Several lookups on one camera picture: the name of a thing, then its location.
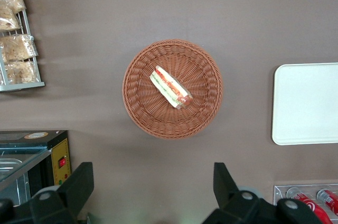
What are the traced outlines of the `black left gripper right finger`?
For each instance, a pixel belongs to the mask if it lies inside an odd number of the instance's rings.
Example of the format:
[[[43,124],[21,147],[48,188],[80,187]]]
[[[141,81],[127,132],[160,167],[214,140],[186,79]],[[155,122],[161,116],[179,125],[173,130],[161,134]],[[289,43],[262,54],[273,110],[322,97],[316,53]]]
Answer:
[[[240,190],[224,163],[214,163],[213,192],[218,203],[204,223],[274,223],[274,206]]]

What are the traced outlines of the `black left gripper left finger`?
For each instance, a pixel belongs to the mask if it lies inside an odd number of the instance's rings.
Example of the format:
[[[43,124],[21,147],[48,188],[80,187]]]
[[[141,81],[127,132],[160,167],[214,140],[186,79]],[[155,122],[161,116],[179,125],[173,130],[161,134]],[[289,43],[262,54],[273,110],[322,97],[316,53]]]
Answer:
[[[81,163],[56,190],[43,189],[30,201],[34,223],[77,223],[94,189],[93,164]]]

